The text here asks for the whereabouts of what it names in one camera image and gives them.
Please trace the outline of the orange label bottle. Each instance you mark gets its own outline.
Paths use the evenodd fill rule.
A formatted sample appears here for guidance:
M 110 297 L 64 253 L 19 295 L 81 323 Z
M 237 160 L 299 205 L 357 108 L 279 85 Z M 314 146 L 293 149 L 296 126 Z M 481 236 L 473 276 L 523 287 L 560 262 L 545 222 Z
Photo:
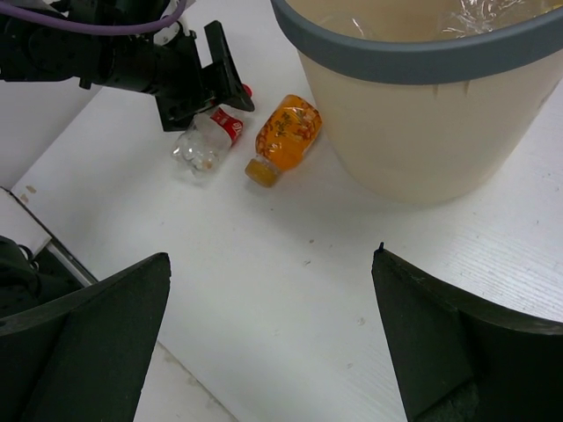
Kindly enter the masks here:
M 297 95 L 287 95 L 257 133 L 255 158 L 245 167 L 255 183 L 272 187 L 295 169 L 316 141 L 323 126 L 319 111 Z

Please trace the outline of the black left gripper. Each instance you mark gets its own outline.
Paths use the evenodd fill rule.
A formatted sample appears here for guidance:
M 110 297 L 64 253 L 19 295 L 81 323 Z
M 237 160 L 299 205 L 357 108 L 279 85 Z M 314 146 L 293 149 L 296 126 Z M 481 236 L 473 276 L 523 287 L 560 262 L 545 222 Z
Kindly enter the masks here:
M 154 97 L 166 132 L 186 129 L 195 114 L 212 106 L 253 112 L 222 24 L 215 20 L 204 31 L 211 57 L 204 69 L 193 31 L 178 33 L 163 46 L 151 36 L 100 37 L 97 67 L 79 77 L 79 86 L 96 84 Z

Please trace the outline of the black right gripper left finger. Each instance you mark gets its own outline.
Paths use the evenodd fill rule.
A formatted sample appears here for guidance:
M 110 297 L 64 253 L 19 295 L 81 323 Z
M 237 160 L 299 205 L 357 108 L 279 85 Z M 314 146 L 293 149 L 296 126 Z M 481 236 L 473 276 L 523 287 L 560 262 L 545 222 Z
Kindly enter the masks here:
M 3 421 L 131 421 L 171 286 L 167 254 L 1 320 Z

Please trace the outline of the clear unlabelled plastic bottle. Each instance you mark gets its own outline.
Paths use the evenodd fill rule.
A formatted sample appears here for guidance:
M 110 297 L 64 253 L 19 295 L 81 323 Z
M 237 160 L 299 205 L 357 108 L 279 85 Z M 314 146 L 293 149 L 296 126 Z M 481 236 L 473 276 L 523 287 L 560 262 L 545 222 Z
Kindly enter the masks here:
M 454 40 L 520 24 L 562 6 L 561 1 L 366 1 L 340 30 L 365 40 Z

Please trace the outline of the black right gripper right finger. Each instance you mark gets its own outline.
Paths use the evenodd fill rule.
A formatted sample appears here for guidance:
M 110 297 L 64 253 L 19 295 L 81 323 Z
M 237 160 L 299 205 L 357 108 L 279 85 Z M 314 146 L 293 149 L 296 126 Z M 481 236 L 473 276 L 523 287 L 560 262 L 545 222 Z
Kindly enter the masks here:
M 562 324 L 505 308 L 379 246 L 372 278 L 409 421 L 560 421 Z

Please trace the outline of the small red cap bottle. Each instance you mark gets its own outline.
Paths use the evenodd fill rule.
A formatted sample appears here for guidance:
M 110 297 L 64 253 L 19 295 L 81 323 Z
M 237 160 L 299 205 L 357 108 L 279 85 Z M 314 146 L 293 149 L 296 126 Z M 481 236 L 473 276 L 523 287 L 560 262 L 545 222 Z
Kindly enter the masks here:
M 193 178 L 211 177 L 241 138 L 245 121 L 246 112 L 229 105 L 215 106 L 196 114 L 188 129 L 174 143 L 172 158 Z

